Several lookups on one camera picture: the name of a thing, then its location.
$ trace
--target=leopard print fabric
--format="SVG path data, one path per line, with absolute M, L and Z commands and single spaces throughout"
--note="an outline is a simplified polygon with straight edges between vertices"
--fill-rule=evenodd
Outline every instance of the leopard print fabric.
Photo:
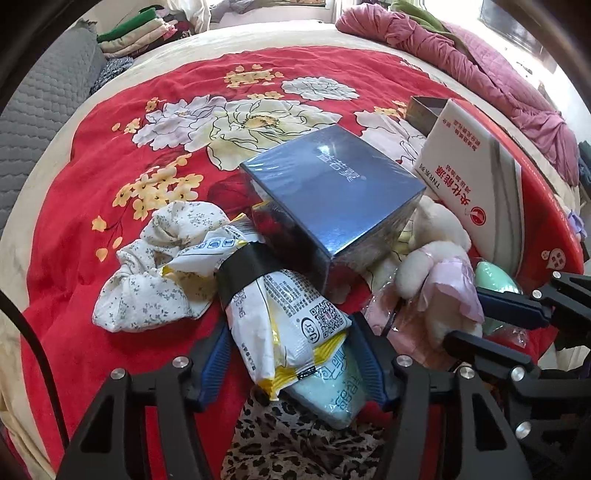
M 371 479 L 384 430 L 356 425 L 335 430 L 287 396 L 269 402 L 254 389 L 236 422 L 223 480 Z

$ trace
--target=cream bed edge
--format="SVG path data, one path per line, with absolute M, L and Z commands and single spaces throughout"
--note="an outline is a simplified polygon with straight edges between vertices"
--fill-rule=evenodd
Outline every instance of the cream bed edge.
M 26 275 L 31 258 L 35 223 L 51 182 L 70 158 L 78 125 L 99 102 L 128 87 L 174 70 L 192 61 L 226 53 L 267 47 L 327 45 L 396 54 L 440 83 L 444 83 L 501 124 L 534 159 L 539 170 L 560 196 L 562 204 L 580 210 L 578 187 L 571 189 L 537 148 L 498 110 L 435 67 L 386 45 L 338 32 L 334 25 L 317 21 L 292 21 L 240 25 L 208 31 L 161 47 L 138 59 L 127 72 L 111 80 L 91 96 L 62 127 L 27 178 L 0 239 L 0 288 L 22 311 L 28 306 Z M 25 461 L 33 480 L 54 478 L 47 452 L 35 426 L 25 392 L 16 328 L 0 316 L 0 419 Z

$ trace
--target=barcode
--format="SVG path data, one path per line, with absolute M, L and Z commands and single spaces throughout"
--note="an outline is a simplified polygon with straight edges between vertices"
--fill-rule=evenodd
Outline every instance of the barcode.
M 241 219 L 236 222 L 230 223 L 231 226 L 235 227 L 241 233 L 258 233 L 252 224 L 252 222 L 248 219 Z
M 332 336 L 345 323 L 341 312 L 326 299 L 321 301 L 316 307 L 310 309 L 310 313 L 314 315 L 314 318 L 320 325 L 323 338 Z

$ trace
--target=qr code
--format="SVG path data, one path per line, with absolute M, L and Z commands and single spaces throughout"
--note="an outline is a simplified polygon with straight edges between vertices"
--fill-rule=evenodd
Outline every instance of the qr code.
M 310 309 L 310 313 L 314 315 L 318 325 L 320 325 L 322 338 L 328 338 L 345 323 L 341 312 L 326 299 Z

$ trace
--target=pink blanket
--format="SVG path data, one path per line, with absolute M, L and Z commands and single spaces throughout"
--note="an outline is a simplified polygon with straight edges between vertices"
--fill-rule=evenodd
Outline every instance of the pink blanket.
M 336 28 L 387 43 L 435 65 L 507 116 L 571 186 L 579 183 L 579 148 L 560 113 L 527 83 L 504 57 L 476 35 L 455 25 L 446 27 L 462 39 L 478 65 L 408 15 L 379 5 L 362 4 L 345 11 Z

